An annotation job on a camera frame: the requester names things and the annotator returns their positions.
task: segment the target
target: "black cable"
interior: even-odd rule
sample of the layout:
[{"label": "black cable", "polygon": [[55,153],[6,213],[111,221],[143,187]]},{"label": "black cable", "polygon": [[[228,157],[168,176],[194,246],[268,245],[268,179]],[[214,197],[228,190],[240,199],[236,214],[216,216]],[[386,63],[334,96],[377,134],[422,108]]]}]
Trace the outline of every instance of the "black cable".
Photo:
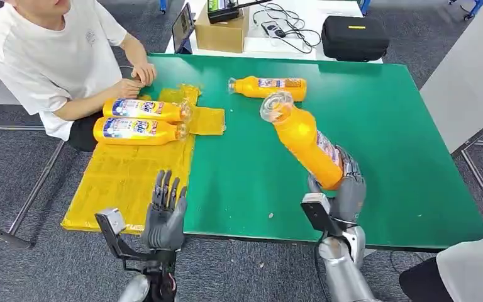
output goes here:
[{"label": "black cable", "polygon": [[[397,274],[399,274],[399,275],[400,275],[402,272],[399,272],[399,271],[397,270],[397,268],[395,267],[395,264],[393,263],[393,253],[395,253],[395,252],[398,252],[398,250],[393,250],[393,251],[391,251],[391,252],[390,252],[390,264],[391,264],[391,266],[392,266],[393,270],[394,270],[394,271],[395,271]],[[419,259],[421,260],[421,262],[425,261],[425,260],[423,260],[423,258],[422,258],[422,257],[421,257],[421,256],[420,256],[418,253],[414,253],[414,252],[413,252],[412,254],[413,254],[413,255],[415,255],[417,258],[419,258]]]},{"label": "black cable", "polygon": [[[287,36],[287,35],[296,35],[298,39],[300,39],[301,41],[303,41],[303,43],[310,49],[310,51],[301,50],[300,48],[298,48],[295,45],[293,45],[292,43],[286,41],[282,37],[270,36],[269,33],[267,33],[270,38],[278,39],[278,40],[280,40],[280,41],[282,41],[282,42],[290,45],[291,47],[295,48],[298,52],[305,53],[305,54],[311,53],[312,50],[313,50],[313,48],[316,47],[316,46],[318,46],[321,43],[321,35],[317,31],[315,31],[315,30],[305,29],[304,28],[306,26],[305,21],[303,19],[301,19],[299,17],[299,14],[297,14],[296,12],[290,11],[290,10],[287,10],[287,9],[284,9],[282,6],[280,6],[280,5],[276,4],[276,3],[268,3],[266,5],[260,4],[260,6],[264,7],[265,9],[260,10],[260,11],[256,11],[256,12],[253,13],[253,23],[254,24],[257,24],[257,20],[256,20],[256,17],[255,16],[257,14],[259,14],[259,13],[262,13],[262,12],[267,13],[267,16],[270,19],[272,19],[272,20],[281,20],[281,21],[284,21],[286,23],[286,25],[290,28],[290,30],[285,30],[284,31],[285,36]],[[285,18],[273,17],[273,16],[271,16],[269,14],[269,12],[282,13],[282,14],[284,14],[284,17]],[[306,32],[315,33],[318,36],[318,42],[315,43],[315,44],[310,43],[306,39],[306,36],[303,34],[303,32],[305,32],[305,33]]]},{"label": "black cable", "polygon": [[319,271],[319,264],[318,264],[318,247],[323,241],[323,239],[326,237],[327,237],[327,231],[324,231],[321,234],[321,237],[319,238],[319,240],[316,242],[316,245],[314,246],[314,266],[316,267],[316,273],[318,275],[319,285],[321,285],[321,290],[325,295],[325,301],[330,302],[328,298],[328,294],[326,293],[325,284],[323,283],[323,279],[321,278],[321,272]]}]

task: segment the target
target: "cardboard box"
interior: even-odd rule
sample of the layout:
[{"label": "cardboard box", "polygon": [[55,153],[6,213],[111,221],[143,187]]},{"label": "cardboard box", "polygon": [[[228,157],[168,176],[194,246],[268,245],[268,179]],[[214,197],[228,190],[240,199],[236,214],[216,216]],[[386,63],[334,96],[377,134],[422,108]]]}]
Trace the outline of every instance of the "cardboard box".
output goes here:
[{"label": "cardboard box", "polygon": [[217,50],[220,52],[243,52],[243,42],[249,30],[249,8],[242,9],[240,17],[229,22],[210,24],[208,7],[195,22],[197,47],[199,49]]}]

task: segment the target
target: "white table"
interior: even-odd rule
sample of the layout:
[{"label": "white table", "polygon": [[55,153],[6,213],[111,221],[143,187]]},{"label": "white table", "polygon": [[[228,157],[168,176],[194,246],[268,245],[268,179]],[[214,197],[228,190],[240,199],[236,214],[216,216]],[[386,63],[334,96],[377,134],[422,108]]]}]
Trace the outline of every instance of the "white table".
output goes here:
[{"label": "white table", "polygon": [[[193,13],[196,14],[195,19],[203,10],[206,0],[186,0],[189,3]],[[314,30],[321,33],[323,22],[329,15],[349,16],[362,18],[362,12],[355,1],[321,1],[321,0],[275,0],[273,3],[281,5],[284,9],[295,11],[299,17],[306,22],[306,29]],[[271,39],[265,36],[265,33],[259,24],[253,23],[253,13],[264,9],[262,6],[255,5],[249,8],[249,31],[245,37],[245,45],[242,53],[234,52],[218,52],[214,50],[202,50],[197,47],[197,39],[195,33],[190,36],[190,43],[194,55],[213,55],[219,57],[253,57],[253,58],[277,58],[277,59],[299,59],[299,60],[335,60],[325,57],[323,46],[319,44],[309,54],[300,53],[286,43],[279,40]],[[256,15],[258,22],[270,20],[265,13]],[[317,36],[307,33],[308,40],[312,43],[317,41]],[[289,38],[288,42],[300,47],[301,41],[296,38]],[[173,36],[169,40],[169,44],[165,49],[165,53],[174,53]],[[382,63],[382,59],[373,61]]]},{"label": "white table", "polygon": [[483,7],[421,88],[421,96],[450,153],[461,153],[483,190],[466,151],[483,145]]}]

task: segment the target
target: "orange bottle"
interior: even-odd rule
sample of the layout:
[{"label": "orange bottle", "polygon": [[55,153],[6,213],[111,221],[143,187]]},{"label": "orange bottle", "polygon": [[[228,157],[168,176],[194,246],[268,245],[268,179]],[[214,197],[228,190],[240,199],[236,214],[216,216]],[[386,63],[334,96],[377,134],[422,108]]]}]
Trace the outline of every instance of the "orange bottle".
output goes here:
[{"label": "orange bottle", "polygon": [[306,96],[305,79],[267,79],[254,76],[228,81],[231,93],[240,93],[248,98],[267,98],[273,92],[287,91],[295,102],[304,100]]},{"label": "orange bottle", "polygon": [[157,121],[188,121],[191,109],[187,103],[174,104],[139,99],[109,99],[104,103],[103,116],[150,118]]},{"label": "orange bottle", "polygon": [[164,145],[186,135],[185,124],[136,118],[100,118],[93,127],[95,139],[108,145]]},{"label": "orange bottle", "polygon": [[340,151],[318,131],[310,112],[295,107],[290,93],[281,91],[264,99],[260,115],[273,123],[279,140],[323,189],[336,189],[343,176]]}]

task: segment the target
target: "clear plastic cap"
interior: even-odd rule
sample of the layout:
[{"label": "clear plastic cap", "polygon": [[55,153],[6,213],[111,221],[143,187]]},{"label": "clear plastic cap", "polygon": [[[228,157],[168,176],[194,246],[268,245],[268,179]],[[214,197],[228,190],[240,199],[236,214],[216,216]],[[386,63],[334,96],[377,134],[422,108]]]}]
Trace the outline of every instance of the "clear plastic cap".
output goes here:
[{"label": "clear plastic cap", "polygon": [[228,79],[228,93],[236,93],[236,79],[233,77]]},{"label": "clear plastic cap", "polygon": [[188,126],[186,124],[177,125],[177,131],[175,132],[175,137],[177,140],[183,140],[188,136]]},{"label": "clear plastic cap", "polygon": [[293,107],[293,98],[287,91],[278,91],[262,102],[260,116],[268,122],[276,122],[284,114],[288,114]]},{"label": "clear plastic cap", "polygon": [[180,106],[180,117],[186,123],[191,119],[192,110],[191,107],[188,105],[187,102],[184,102],[179,105]]}]

